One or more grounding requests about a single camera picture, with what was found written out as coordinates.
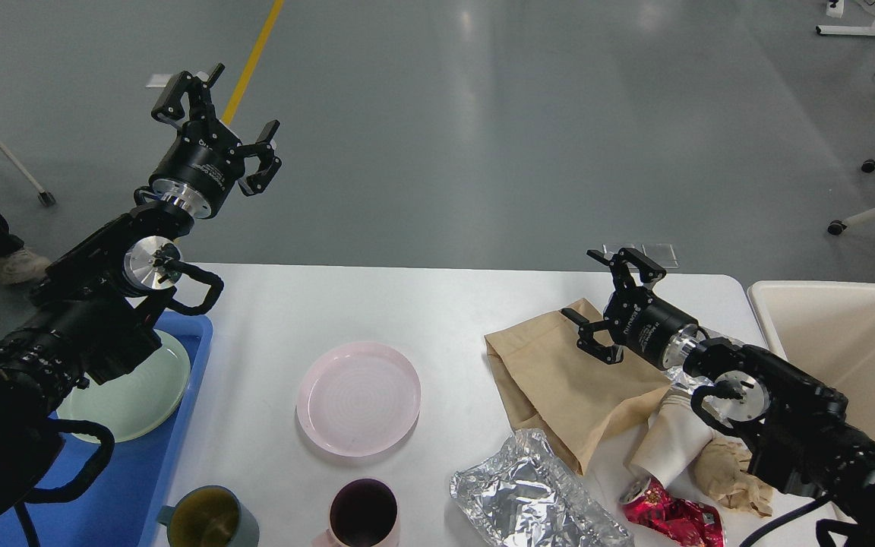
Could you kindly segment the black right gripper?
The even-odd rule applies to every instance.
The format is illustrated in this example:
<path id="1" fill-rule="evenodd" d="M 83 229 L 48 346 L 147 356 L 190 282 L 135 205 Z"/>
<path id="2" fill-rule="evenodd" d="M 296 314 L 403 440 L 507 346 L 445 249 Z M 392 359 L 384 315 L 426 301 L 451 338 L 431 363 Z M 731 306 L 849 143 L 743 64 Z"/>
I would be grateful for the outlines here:
<path id="1" fill-rule="evenodd" d="M 700 324 L 653 293 L 652 288 L 667 276 L 666 269 L 633 247 L 616 252 L 590 249 L 586 255 L 608 267 L 614 292 L 602 320 L 590 321 L 576 309 L 561 309 L 564 318 L 576 325 L 577 349 L 608 365 L 621 363 L 625 346 L 661 371 L 683 366 L 698 344 Z M 604 331 L 610 332 L 612 345 L 597 341 L 596 334 Z"/>

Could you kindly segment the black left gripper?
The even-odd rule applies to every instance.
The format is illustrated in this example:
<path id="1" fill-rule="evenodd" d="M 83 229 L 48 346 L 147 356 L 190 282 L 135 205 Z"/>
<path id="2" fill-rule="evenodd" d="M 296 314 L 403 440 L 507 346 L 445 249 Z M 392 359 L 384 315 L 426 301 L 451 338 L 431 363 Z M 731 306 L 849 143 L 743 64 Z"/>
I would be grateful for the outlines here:
<path id="1" fill-rule="evenodd" d="M 150 176 L 149 188 L 160 198 L 184 198 L 188 214 L 197 219 L 221 211 L 245 174 L 245 159 L 258 160 L 256 171 L 239 183 L 246 197 L 264 193 L 282 166 L 273 142 L 280 121 L 269 121 L 253 144 L 242 144 L 216 117 L 211 90 L 223 70 L 225 65 L 217 63 L 205 77 L 188 71 L 174 74 L 150 110 L 150 117 L 174 128 L 177 138 Z"/>

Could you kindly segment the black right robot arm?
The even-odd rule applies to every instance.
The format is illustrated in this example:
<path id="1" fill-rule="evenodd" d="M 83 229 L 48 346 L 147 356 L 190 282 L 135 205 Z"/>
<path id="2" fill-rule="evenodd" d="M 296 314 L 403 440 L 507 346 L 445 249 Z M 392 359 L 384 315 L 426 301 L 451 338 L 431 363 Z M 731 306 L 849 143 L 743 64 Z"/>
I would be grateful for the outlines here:
<path id="1" fill-rule="evenodd" d="M 749 474 L 781 494 L 810 502 L 750 534 L 751 546 L 792 520 L 834 504 L 847 520 L 822 519 L 817 544 L 875 546 L 875 440 L 846 419 L 848 399 L 760 346 L 702 327 L 693 316 L 654 293 L 666 270 L 633 247 L 590 249 L 612 276 L 600 320 L 572 308 L 584 353 L 605 364 L 631 351 L 690 395 L 705 425 L 739 438 L 751 453 Z"/>

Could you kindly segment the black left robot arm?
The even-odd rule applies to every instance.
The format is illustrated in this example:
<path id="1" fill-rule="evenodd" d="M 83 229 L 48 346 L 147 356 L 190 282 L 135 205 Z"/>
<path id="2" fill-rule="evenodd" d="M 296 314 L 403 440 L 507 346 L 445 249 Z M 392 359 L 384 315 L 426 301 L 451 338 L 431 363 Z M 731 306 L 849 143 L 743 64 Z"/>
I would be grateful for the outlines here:
<path id="1" fill-rule="evenodd" d="M 282 165 L 278 120 L 246 143 L 216 117 L 211 91 L 223 69 L 170 77 L 150 114 L 176 138 L 134 191 L 135 206 L 48 266 L 30 294 L 35 315 L 0 340 L 0 516 L 14 510 L 30 546 L 39 537 L 28 506 L 76 501 L 115 449 L 107 426 L 53 413 L 74 389 L 131 374 L 152 356 L 167 309 L 214 308 L 222 278 L 185 262 L 175 242 L 214 218 L 232 189 L 263 193 Z"/>

